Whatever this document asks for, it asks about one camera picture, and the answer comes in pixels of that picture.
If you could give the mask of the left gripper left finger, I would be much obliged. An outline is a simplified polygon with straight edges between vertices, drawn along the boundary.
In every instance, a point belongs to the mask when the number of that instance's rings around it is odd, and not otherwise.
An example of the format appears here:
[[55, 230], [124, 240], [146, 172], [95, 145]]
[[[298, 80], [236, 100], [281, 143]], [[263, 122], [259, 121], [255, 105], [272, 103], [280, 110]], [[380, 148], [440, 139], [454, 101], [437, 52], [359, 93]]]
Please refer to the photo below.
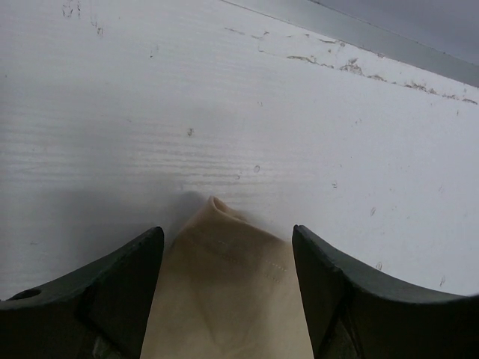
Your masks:
[[164, 251], [161, 227], [1, 302], [2, 358], [139, 358]]

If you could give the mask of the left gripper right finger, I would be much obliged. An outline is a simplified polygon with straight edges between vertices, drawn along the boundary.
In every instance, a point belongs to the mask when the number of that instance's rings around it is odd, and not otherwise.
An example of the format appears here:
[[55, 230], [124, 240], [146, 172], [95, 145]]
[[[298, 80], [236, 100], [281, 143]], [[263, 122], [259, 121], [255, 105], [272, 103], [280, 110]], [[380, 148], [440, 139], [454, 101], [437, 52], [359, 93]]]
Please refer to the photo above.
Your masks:
[[307, 227], [292, 237], [315, 358], [477, 358], [478, 297], [399, 280]]

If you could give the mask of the beige polo shirt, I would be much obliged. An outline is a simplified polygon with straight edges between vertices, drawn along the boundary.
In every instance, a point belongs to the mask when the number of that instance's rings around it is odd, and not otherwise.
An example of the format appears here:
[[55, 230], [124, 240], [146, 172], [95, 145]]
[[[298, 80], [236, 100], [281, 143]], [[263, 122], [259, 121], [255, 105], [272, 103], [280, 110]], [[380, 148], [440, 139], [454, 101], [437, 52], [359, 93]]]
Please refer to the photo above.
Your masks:
[[143, 358], [311, 358], [290, 242], [216, 197], [162, 260]]

